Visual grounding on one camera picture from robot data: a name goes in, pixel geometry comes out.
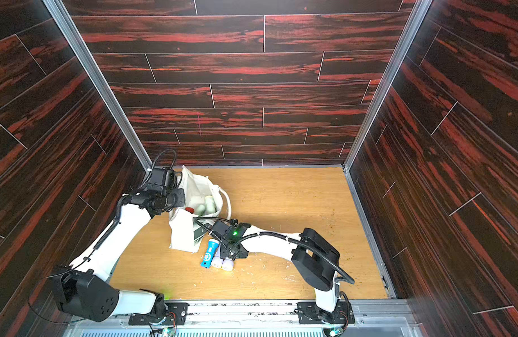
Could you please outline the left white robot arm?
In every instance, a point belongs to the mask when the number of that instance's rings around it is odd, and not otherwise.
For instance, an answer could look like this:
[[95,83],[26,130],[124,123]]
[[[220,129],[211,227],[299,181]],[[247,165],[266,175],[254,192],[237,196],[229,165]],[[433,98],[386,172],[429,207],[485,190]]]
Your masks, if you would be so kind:
[[93,322],[127,314],[143,315],[150,324],[166,321],[163,294],[119,290],[108,280],[128,245],[154,216],[184,205],[181,188],[123,195],[113,221],[95,242],[66,267],[57,266],[50,276],[58,310]]

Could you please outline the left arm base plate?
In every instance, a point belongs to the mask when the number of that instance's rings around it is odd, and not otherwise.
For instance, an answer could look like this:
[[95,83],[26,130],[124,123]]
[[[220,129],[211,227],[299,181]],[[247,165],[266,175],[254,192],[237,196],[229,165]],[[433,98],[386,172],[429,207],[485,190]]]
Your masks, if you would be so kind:
[[131,315],[128,324],[141,327],[181,326],[186,322],[188,308],[188,303],[166,301],[164,305],[156,305],[150,313]]

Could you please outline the white floral canvas tote bag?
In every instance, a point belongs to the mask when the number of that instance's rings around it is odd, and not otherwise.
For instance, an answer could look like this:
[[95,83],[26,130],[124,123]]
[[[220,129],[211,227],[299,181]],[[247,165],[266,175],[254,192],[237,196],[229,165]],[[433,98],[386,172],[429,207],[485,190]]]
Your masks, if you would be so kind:
[[182,183],[185,204],[170,212],[171,227],[170,248],[196,253],[206,234],[201,226],[194,223],[199,216],[218,217],[224,206],[227,215],[232,216],[229,195],[211,182],[207,176],[193,174],[188,168],[182,168]]

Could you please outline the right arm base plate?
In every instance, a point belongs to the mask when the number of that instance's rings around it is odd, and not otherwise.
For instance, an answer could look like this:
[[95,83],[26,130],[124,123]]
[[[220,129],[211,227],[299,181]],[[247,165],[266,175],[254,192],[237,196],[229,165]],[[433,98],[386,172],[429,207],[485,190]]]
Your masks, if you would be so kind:
[[354,324],[355,318],[350,303],[338,300],[333,312],[320,309],[314,301],[297,303],[294,310],[300,324]]

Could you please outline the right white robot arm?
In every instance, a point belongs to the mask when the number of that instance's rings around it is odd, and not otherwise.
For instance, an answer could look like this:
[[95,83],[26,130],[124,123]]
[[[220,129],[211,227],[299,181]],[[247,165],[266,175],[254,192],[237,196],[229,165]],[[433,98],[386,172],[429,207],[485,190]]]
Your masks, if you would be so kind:
[[312,228],[301,233],[276,233],[260,229],[236,219],[199,216],[193,220],[212,239],[219,242],[220,258],[235,261],[250,253],[268,254],[291,262],[304,281],[315,290],[315,302],[296,313],[306,322],[334,324],[343,317],[349,322],[351,307],[345,304],[338,312],[339,299],[346,299],[339,291],[339,282],[354,284],[355,280],[340,267],[340,253]]

